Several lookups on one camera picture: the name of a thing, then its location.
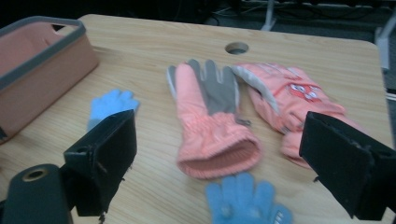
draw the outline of floor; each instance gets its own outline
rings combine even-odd
[[[243,0],[241,7],[222,2],[207,25],[260,30],[265,22],[266,1]],[[374,43],[375,29],[388,21],[388,7],[276,4],[273,32],[359,39]],[[389,117],[396,148],[396,31],[389,39],[389,70],[383,71],[384,91],[388,96]]]

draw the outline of table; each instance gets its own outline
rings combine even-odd
[[[273,62],[303,68],[331,99],[347,109],[349,118],[391,147],[389,115],[378,51],[357,40],[289,35],[167,21],[146,21],[99,15],[81,18],[99,66],[71,91],[0,146],[0,200],[9,180],[28,167],[64,164],[63,152],[86,132],[91,99],[112,89],[131,90],[141,106],[136,114],[137,155],[113,198],[107,223],[210,223],[205,200],[207,180],[181,173],[175,164],[181,125],[168,89],[168,65],[194,58],[219,65]],[[225,47],[243,42],[244,54]],[[280,152],[282,135],[254,111],[241,82],[241,114],[265,147],[262,161],[250,172],[256,181],[276,188],[276,201],[293,213],[294,223],[378,223],[350,219],[344,208],[312,170],[288,161]],[[75,223],[97,223],[98,217],[78,217]],[[393,213],[383,219],[390,223]]]

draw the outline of light blue knit glove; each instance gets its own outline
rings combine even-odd
[[[100,121],[110,115],[121,111],[133,109],[136,113],[139,102],[133,99],[134,93],[131,91],[112,90],[91,101],[91,114],[88,121],[88,132]]]
[[[274,204],[275,189],[267,181],[257,184],[249,173],[229,175],[221,184],[206,186],[213,224],[291,224],[288,208]]]

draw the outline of knit glove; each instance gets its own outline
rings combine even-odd
[[[110,115],[130,109],[136,112],[139,102],[133,99],[133,96],[134,93],[131,91],[112,90],[94,98],[91,101],[91,114],[87,125],[88,132]]]
[[[275,189],[267,181],[257,184],[249,173],[226,176],[221,184],[206,186],[206,199],[213,224],[290,224],[291,212],[273,203]]]

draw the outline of pink ski glove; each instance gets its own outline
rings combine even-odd
[[[239,92],[230,67],[219,71],[213,61],[205,68],[195,60],[170,66],[170,90],[183,126],[178,168],[197,178],[245,171],[261,156],[259,140],[236,116]]]
[[[248,93],[256,111],[274,129],[285,134],[282,153],[303,167],[309,168],[299,156],[308,111],[335,117],[361,130],[344,116],[345,109],[332,103],[302,69],[276,63],[240,63],[232,69],[250,86]]]

